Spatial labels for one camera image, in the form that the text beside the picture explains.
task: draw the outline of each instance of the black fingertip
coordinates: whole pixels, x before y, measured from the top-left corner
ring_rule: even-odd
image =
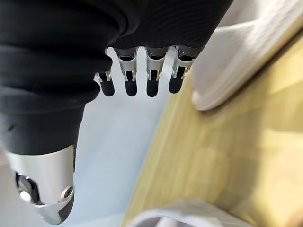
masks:
[[[137,94],[137,83],[136,81],[126,81],[125,82],[126,93],[129,96],[135,96]]]
[[[158,93],[159,81],[147,80],[146,93],[149,97],[155,97]]]
[[[182,87],[183,79],[180,77],[177,78],[170,78],[169,82],[169,91],[173,94],[178,93]]]
[[[111,97],[115,93],[115,88],[114,88],[114,83],[113,80],[111,79],[110,81],[104,80],[100,82],[101,89],[104,95]]]

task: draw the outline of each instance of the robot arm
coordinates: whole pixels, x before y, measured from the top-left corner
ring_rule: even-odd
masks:
[[[31,0],[0,2],[0,142],[20,197],[50,224],[69,215],[75,146],[85,104],[114,94],[118,55],[126,93],[136,95],[136,51],[147,53],[147,94],[158,92],[166,51],[176,47],[169,90],[232,0]]]

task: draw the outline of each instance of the black fabric sleeve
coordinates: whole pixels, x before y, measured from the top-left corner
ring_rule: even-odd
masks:
[[[0,2],[3,149],[39,155],[77,140],[84,106],[99,92],[94,74],[112,64],[105,48],[138,26],[135,3],[94,2]]]

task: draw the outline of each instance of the robotic finger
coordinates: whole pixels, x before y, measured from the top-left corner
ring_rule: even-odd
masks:
[[[47,223],[63,223],[74,202],[74,147],[43,155],[6,155],[21,199]]]

